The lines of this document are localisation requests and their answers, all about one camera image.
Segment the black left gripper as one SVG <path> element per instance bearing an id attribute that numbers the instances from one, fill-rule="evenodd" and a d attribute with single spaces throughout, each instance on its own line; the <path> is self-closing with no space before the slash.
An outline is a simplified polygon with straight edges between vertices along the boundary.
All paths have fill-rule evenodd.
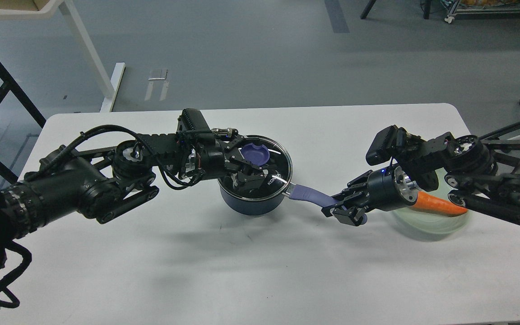
<path id="1" fill-rule="evenodd" d="M 227 134 L 184 134 L 184 177 L 225 177 L 231 175 L 234 189 L 258 189 L 265 183 L 269 170 L 240 165 L 235 158 L 248 136 Z"/>

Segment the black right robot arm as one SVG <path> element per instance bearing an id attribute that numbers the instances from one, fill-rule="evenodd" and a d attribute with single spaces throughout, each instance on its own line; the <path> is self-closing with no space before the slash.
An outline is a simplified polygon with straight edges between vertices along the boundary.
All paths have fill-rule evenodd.
<path id="1" fill-rule="evenodd" d="M 446 132 L 424 140 L 402 127 L 379 131 L 367 151 L 367 164 L 389 165 L 369 170 L 347 183 L 322 208 L 326 217 L 360 226 L 365 214 L 406 206 L 430 211 L 434 203 L 421 198 L 439 188 L 436 171 L 444 169 L 455 208 L 488 215 L 520 226 L 520 140 L 500 136 L 520 130 L 520 121 L 484 136 L 454 137 Z"/>

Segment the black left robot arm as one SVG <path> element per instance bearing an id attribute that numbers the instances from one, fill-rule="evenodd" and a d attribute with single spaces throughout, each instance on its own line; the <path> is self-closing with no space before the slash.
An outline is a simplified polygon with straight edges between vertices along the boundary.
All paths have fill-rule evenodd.
<path id="1" fill-rule="evenodd" d="M 105 224 L 143 205 L 159 193 L 153 168 L 174 190 L 225 176 L 256 189 L 268 165 L 244 156 L 238 146 L 247 141 L 232 129 L 146 135 L 108 124 L 42 158 L 38 171 L 0 190 L 0 308 L 20 305 L 9 285 L 32 261 L 17 239 L 72 212 Z"/>

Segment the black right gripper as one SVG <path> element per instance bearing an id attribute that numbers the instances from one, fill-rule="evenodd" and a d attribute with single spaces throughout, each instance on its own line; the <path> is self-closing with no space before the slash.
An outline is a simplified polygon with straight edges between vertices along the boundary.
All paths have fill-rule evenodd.
<path id="1" fill-rule="evenodd" d="M 358 227 L 367 223 L 367 212 L 373 209 L 393 211 L 415 205 L 418 193 L 416 182 L 392 165 L 353 179 L 321 211 L 327 218 L 334 216 L 342 224 Z"/>

